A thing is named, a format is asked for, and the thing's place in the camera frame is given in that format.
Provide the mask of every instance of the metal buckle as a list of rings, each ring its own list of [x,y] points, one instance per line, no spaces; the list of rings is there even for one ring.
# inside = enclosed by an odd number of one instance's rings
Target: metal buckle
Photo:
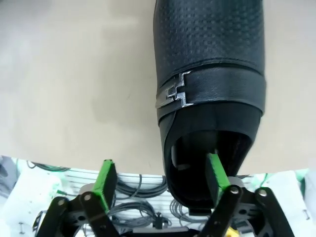
[[[181,108],[193,105],[192,103],[187,103],[185,92],[178,92],[178,88],[185,86],[184,75],[189,74],[190,72],[180,73],[179,78],[176,81],[172,79],[162,87],[162,92],[158,95],[156,100],[156,109],[177,100],[181,101]]]

